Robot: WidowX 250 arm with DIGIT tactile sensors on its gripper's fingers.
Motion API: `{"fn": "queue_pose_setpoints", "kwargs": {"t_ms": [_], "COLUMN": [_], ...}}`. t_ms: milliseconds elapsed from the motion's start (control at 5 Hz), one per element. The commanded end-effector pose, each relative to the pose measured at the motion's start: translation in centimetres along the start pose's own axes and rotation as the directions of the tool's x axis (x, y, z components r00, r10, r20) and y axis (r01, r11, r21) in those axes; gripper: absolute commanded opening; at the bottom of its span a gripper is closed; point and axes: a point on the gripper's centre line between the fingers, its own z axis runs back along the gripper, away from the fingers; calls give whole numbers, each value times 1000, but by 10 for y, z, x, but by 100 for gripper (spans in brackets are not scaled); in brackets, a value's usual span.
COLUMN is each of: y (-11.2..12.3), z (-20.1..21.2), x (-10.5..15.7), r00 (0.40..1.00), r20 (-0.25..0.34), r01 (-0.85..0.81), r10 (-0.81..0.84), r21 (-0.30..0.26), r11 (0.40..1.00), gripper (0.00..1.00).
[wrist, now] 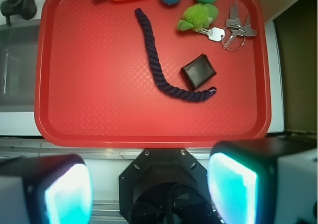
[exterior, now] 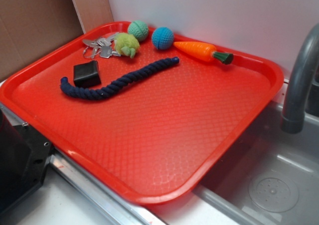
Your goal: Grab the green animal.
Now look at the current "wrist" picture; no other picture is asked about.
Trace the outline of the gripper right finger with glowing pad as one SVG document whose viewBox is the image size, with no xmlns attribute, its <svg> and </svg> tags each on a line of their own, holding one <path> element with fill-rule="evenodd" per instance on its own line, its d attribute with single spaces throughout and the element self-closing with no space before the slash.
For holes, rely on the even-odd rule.
<svg viewBox="0 0 318 224">
<path fill-rule="evenodd" d="M 227 224 L 318 221 L 318 145 L 314 139 L 218 142 L 208 160 L 207 182 L 212 202 Z"/>
</svg>

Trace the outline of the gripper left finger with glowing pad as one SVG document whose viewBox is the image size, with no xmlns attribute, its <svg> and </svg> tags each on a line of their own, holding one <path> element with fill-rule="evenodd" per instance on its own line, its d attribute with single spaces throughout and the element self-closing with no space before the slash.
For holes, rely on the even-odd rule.
<svg viewBox="0 0 318 224">
<path fill-rule="evenodd" d="M 87 224 L 93 204 L 89 167 L 77 154 L 2 158 L 2 224 Z"/>
</svg>

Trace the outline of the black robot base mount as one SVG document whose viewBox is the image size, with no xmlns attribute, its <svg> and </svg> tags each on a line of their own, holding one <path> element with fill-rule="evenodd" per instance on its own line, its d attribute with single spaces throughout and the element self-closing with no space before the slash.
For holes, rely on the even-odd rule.
<svg viewBox="0 0 318 224">
<path fill-rule="evenodd" d="M 119 175 L 119 213 L 130 224 L 219 224 L 207 169 L 185 149 L 145 149 Z"/>
</svg>

